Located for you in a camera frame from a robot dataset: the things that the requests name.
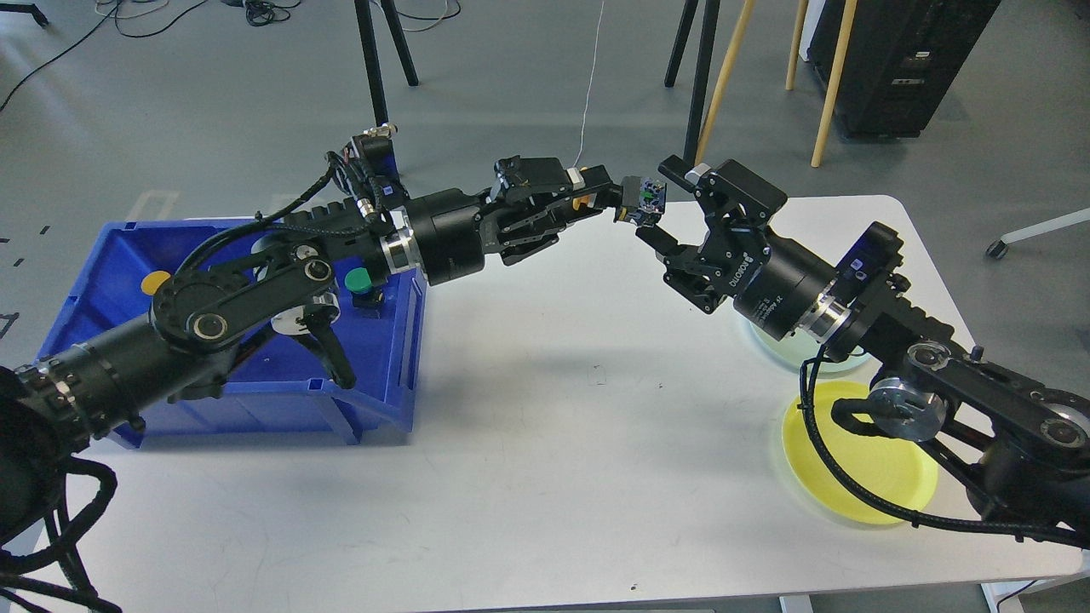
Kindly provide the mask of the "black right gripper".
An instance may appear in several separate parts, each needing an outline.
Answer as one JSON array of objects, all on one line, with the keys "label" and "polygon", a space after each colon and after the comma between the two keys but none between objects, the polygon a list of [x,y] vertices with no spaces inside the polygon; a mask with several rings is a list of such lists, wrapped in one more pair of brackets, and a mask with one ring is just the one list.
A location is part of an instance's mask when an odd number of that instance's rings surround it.
[{"label": "black right gripper", "polygon": [[711,168],[671,155],[659,175],[697,197],[706,236],[701,245],[679,242],[661,226],[639,226],[635,237],[665,266],[664,283],[705,313],[727,300],[744,318],[782,339],[806,330],[820,342],[840,329],[835,269],[770,227],[787,202],[777,187],[736,160]]}]

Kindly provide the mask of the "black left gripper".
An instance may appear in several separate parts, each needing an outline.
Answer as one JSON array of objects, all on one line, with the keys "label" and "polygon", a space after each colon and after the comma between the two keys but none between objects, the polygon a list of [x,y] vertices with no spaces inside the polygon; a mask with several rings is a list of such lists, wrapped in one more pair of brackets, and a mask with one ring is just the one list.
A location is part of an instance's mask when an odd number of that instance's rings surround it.
[{"label": "black left gripper", "polygon": [[487,255],[502,264],[536,255],[577,221],[618,209],[623,189],[602,164],[566,168],[554,157],[508,157],[495,163],[491,189],[447,189],[409,199],[405,221],[429,284],[482,271]]}]

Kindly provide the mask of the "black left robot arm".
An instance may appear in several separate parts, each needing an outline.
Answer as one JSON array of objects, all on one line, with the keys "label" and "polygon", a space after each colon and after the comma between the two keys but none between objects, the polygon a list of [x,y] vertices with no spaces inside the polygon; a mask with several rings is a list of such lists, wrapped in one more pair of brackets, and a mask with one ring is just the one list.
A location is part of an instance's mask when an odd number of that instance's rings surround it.
[{"label": "black left robot arm", "polygon": [[114,426],[141,426],[164,399],[217,395],[276,336],[295,337],[338,387],[355,376],[332,329],[335,266],[355,259],[370,283],[410,269],[432,284],[474,274],[487,255],[518,263],[556,244],[577,221],[632,211],[630,190],[602,166],[555,158],[496,163],[496,183],[410,199],[393,168],[389,122],[324,155],[327,168],[300,197],[196,247],[152,290],[143,317],[16,370],[3,369],[3,544],[43,521],[48,542],[3,550],[3,598],[24,593],[116,612],[78,558],[78,540],[113,498],[104,462],[78,458]]}]

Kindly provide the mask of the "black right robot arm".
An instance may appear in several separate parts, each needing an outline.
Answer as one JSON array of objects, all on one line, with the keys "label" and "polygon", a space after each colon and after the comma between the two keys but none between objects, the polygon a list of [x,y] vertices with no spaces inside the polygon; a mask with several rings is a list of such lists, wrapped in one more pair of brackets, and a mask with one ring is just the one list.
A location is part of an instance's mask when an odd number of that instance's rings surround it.
[{"label": "black right robot arm", "polygon": [[[915,526],[1087,548],[1087,400],[988,362],[981,347],[962,348],[949,325],[912,306],[904,296],[910,283],[897,272],[903,239],[895,230],[869,225],[829,265],[771,229],[787,197],[742,164],[711,168],[671,156],[659,171],[697,199],[708,230],[698,247],[653,225],[638,237],[664,263],[665,283],[698,309],[711,313],[732,301],[774,339],[802,330],[818,342],[800,368],[800,407],[807,436],[841,486]],[[965,486],[978,519],[892,503],[829,454],[814,414],[818,370],[858,349],[881,368],[864,398],[833,402],[834,423],[915,443]]]}]

